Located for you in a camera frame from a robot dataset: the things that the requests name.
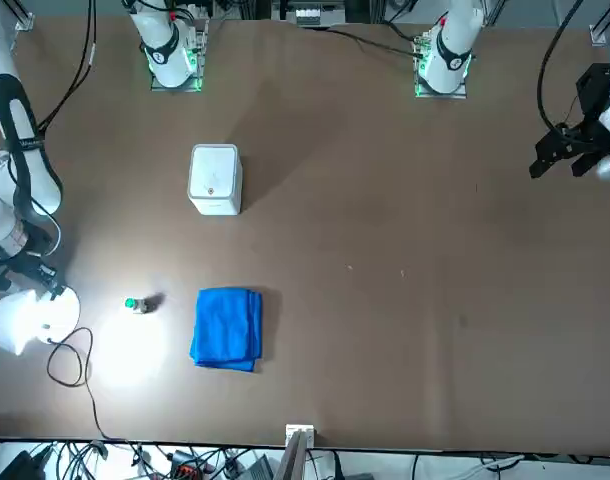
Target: wire bundle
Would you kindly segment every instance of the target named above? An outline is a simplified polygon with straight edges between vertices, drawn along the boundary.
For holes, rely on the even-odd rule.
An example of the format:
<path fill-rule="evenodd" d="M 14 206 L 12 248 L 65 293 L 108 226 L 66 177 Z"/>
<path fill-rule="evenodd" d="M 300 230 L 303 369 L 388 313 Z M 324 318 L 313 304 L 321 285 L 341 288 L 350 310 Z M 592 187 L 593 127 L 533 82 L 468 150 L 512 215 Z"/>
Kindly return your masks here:
<path fill-rule="evenodd" d="M 90 45 L 90 30 L 92 32 L 92 39 Z M 83 72 L 83 68 L 85 66 L 85 59 L 87 58 L 87 51 L 89 48 L 89 58 L 87 61 L 87 67 Z M 41 135 L 45 135 L 47 128 L 54 121 L 58 112 L 63 108 L 65 102 L 80 88 L 83 82 L 87 79 L 89 72 L 92 69 L 92 63 L 94 62 L 94 54 L 96 53 L 96 0 L 88 0 L 87 1 L 87 27 L 85 30 L 85 42 L 83 44 L 83 52 L 81 54 L 81 59 L 78 64 L 78 68 L 76 69 L 76 74 L 72 79 L 72 83 L 68 87 L 63 98 L 58 102 L 56 107 L 45 117 L 39 124 L 38 129 Z"/>
<path fill-rule="evenodd" d="M 69 462 L 63 475 L 61 476 L 61 461 L 63 452 L 67 448 L 69 453 Z M 88 443 L 79 450 L 78 446 L 73 442 L 65 442 L 58 451 L 56 457 L 56 479 L 57 480 L 96 480 L 87 466 L 89 460 L 96 456 L 96 462 L 101 457 L 101 449 L 93 443 Z"/>

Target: white container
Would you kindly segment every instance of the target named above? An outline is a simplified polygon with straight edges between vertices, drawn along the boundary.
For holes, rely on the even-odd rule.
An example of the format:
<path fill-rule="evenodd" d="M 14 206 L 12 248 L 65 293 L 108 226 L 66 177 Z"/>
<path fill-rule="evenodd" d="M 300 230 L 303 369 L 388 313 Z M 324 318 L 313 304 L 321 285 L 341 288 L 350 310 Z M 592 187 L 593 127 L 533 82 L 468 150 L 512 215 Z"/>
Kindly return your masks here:
<path fill-rule="evenodd" d="M 203 215 L 238 215 L 243 166 L 236 145 L 195 145 L 187 196 Z"/>

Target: blue towel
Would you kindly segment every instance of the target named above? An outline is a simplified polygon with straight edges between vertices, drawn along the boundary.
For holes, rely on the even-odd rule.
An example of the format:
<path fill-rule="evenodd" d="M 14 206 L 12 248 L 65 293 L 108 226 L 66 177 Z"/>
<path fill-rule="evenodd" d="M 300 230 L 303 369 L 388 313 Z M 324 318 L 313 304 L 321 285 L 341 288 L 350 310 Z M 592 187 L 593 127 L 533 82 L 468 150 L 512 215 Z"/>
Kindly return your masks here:
<path fill-rule="evenodd" d="M 244 288 L 198 292 L 189 355 L 194 365 L 254 371 L 261 357 L 262 297 Z"/>

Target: table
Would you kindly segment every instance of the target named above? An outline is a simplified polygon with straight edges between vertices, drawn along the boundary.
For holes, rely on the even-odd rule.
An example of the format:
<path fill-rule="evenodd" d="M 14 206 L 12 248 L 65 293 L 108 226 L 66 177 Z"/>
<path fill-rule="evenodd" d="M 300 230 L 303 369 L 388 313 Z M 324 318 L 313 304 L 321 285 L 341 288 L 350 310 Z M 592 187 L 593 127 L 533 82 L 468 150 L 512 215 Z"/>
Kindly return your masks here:
<path fill-rule="evenodd" d="M 414 98 L 409 58 L 265 21 L 212 29 L 202 94 L 152 93 L 130 20 L 98 28 L 47 150 L 65 186 L 53 263 L 95 332 L 108 434 L 281 445 L 285 424 L 311 423 L 319 446 L 610 454 L 610 184 L 527 170 L 553 31 L 483 32 L 469 98 L 450 101 Z M 39 18 L 20 37 L 39 117 L 82 32 Z M 565 34 L 546 76 L 553 119 L 600 58 L 586 32 Z M 221 142 L 242 154 L 236 218 L 186 198 L 192 146 Z M 254 374 L 188 357 L 196 293 L 223 285 L 264 295 Z M 121 314 L 155 292 L 156 313 Z M 84 389 L 47 379 L 48 352 L 0 351 L 0 436 L 97 435 Z M 54 366 L 76 373 L 65 354 Z"/>

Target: floor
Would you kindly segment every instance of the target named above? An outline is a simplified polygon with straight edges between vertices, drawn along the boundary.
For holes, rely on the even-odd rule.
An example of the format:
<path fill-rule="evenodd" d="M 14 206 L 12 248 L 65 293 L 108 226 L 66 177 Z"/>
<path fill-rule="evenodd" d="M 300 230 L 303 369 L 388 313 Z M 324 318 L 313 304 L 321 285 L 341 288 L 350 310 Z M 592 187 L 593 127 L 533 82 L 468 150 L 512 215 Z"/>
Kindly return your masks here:
<path fill-rule="evenodd" d="M 78 448 L 82 449 L 85 444 L 78 444 Z M 18 452 L 21 450 L 31 451 L 35 448 L 34 454 L 39 452 L 48 444 L 39 443 L 4 443 L 0 444 L 0 472 L 12 461 Z M 57 453 L 60 451 L 62 444 L 55 444 L 53 454 L 45 469 L 46 480 L 58 480 L 56 476 L 56 459 Z M 170 453 L 176 450 L 173 446 L 161 446 L 165 453 Z M 188 448 L 179 448 L 189 453 Z M 149 454 L 149 463 L 156 470 L 167 474 L 170 470 L 169 461 L 163 457 L 162 453 L 155 447 L 144 447 L 144 450 Z M 197 454 L 210 452 L 211 448 L 195 448 Z M 61 477 L 65 478 L 65 470 L 69 463 L 67 450 L 64 450 L 60 464 Z M 230 450 L 232 454 L 243 452 L 243 450 Z M 244 468 L 252 465 L 256 459 L 262 455 L 267 455 L 268 461 L 272 470 L 276 469 L 280 463 L 281 450 L 251 450 L 240 456 L 239 461 Z M 224 465 L 224 456 L 215 455 L 218 458 L 218 464 L 210 461 L 210 464 L 215 468 L 220 468 Z M 316 464 L 316 471 L 311 461 L 306 463 L 305 476 L 307 480 L 323 480 L 333 475 L 334 460 L 330 452 L 313 451 L 312 457 Z M 370 473 L 376 480 L 402 480 L 412 478 L 412 467 L 414 463 L 414 455 L 406 454 L 383 454 L 383 453 L 358 453 L 358 452 L 341 452 L 340 455 L 343 473 L 346 476 Z M 98 480 L 135 480 L 136 478 L 146 478 L 144 472 L 138 466 L 132 467 L 133 452 L 124 445 L 108 447 L 107 460 L 97 456 L 90 456 L 86 462 L 90 473 Z M 225 479 L 224 475 L 219 475 L 219 478 Z M 480 468 L 480 462 L 477 459 L 454 458 L 454 457 L 436 457 L 436 456 L 421 456 L 416 466 L 416 480 L 429 479 L 449 479 L 449 480 L 493 480 L 498 478 L 496 473 L 491 473 L 483 468 Z M 610 466 L 598 465 L 577 465 L 574 463 L 556 463 L 556 462 L 520 462 L 515 468 L 506 470 L 502 473 L 501 478 L 504 480 L 549 480 L 565 478 L 567 480 L 580 479 L 600 479 L 610 480 Z"/>

